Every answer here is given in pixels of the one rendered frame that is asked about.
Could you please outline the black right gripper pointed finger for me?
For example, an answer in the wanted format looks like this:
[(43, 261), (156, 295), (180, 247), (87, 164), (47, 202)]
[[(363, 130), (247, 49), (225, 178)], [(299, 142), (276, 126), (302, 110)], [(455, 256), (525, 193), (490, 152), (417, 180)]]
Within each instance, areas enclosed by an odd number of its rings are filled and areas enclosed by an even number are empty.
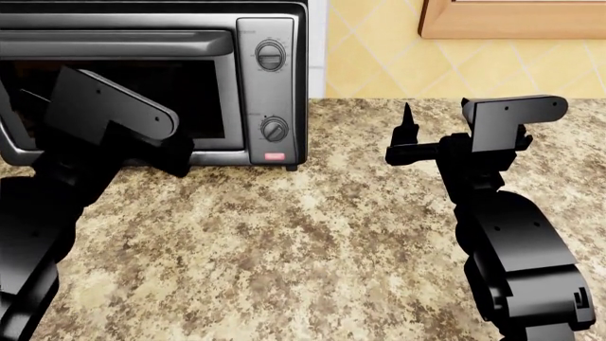
[(405, 103), (401, 125), (392, 133), (391, 146), (418, 144), (419, 125), (415, 123), (411, 107)]

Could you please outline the glass toaster oven door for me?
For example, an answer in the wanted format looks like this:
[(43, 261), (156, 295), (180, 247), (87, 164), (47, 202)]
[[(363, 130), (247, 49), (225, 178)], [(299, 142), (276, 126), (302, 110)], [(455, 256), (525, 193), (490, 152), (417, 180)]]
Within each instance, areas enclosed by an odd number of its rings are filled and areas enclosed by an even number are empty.
[(244, 132), (234, 52), (199, 58), (0, 58), (0, 156), (28, 166), (45, 107), (24, 103), (20, 90), (50, 98), (62, 67), (88, 70), (173, 110), (193, 139), (196, 166), (244, 165)]

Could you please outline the small round oven knob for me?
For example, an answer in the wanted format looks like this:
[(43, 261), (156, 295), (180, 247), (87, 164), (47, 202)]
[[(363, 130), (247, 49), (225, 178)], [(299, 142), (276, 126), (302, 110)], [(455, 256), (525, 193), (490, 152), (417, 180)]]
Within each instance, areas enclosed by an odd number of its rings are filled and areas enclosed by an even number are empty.
[(260, 132), (267, 141), (277, 143), (288, 135), (289, 127), (282, 118), (268, 117), (262, 121)]

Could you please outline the wooden wall cabinet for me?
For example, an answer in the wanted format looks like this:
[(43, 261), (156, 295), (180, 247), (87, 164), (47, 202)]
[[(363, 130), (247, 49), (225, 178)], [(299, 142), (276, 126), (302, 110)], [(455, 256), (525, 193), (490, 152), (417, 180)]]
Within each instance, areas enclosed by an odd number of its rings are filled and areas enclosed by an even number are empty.
[(606, 39), (606, 0), (424, 0), (424, 39)]

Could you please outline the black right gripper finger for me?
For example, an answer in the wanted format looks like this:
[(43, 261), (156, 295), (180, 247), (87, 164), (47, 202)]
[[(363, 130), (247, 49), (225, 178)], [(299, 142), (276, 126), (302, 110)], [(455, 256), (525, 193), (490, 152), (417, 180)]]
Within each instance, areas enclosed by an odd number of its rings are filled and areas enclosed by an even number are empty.
[(517, 129), (517, 135), (515, 140), (515, 151), (522, 152), (527, 150), (531, 144), (531, 135), (526, 134), (526, 127), (524, 124), (519, 124)]

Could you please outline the silver toaster oven body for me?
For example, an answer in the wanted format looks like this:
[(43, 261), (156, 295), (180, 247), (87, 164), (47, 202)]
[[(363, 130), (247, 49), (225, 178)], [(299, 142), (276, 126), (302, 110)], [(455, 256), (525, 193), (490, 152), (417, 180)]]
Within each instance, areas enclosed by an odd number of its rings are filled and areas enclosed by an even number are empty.
[[(0, 0), (3, 30), (224, 30), (235, 47), (247, 164), (299, 166), (307, 158), (307, 0)], [(273, 39), (286, 50), (276, 72), (259, 67), (255, 50)], [(282, 118), (288, 135), (277, 143), (260, 132), (268, 117)], [(265, 153), (284, 153), (266, 161)]]

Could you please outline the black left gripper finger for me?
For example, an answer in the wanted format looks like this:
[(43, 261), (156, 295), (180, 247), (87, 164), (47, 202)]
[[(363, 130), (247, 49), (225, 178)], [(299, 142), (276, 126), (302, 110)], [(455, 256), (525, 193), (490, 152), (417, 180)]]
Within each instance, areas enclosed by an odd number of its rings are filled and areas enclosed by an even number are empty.
[(29, 90), (21, 89), (20, 93), (23, 102), (28, 104), (29, 106), (46, 107), (50, 103), (49, 99), (45, 99), (42, 96), (30, 92)]

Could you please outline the large round oven knob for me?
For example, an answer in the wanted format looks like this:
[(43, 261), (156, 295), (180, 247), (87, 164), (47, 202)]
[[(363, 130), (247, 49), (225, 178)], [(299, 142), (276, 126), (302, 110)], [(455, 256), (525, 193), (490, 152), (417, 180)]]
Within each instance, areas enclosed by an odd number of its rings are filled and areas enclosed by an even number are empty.
[(262, 70), (276, 72), (285, 64), (287, 53), (280, 42), (266, 39), (256, 47), (255, 57)]

